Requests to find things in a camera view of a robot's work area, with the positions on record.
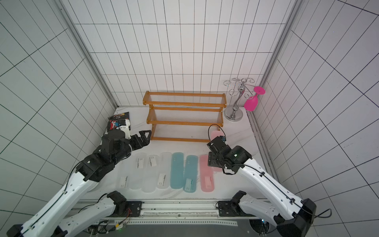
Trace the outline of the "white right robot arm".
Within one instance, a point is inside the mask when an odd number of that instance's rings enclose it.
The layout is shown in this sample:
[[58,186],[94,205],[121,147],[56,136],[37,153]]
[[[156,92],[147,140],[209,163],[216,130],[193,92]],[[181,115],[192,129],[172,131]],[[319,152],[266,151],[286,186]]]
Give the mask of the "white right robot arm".
[[315,219],[316,204],[291,193],[253,159],[241,146],[233,149],[218,136],[207,144],[208,166],[229,169],[229,175],[240,175],[255,185],[268,199],[257,200],[238,191],[231,200],[219,201],[217,208],[224,217],[257,217],[274,227],[283,237],[304,237]]

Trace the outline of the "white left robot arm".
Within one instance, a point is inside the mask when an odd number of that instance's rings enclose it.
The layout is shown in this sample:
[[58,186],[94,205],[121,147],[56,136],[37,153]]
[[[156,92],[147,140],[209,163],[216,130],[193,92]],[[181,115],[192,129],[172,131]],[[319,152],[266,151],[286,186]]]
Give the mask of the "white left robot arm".
[[129,217],[127,199],[118,191],[108,194],[98,203],[78,214],[67,217],[70,210],[118,163],[132,152],[149,145],[151,130],[127,136],[124,130],[111,130],[102,136],[101,144],[72,170],[68,182],[31,219],[13,225],[8,237],[73,237],[105,217]]

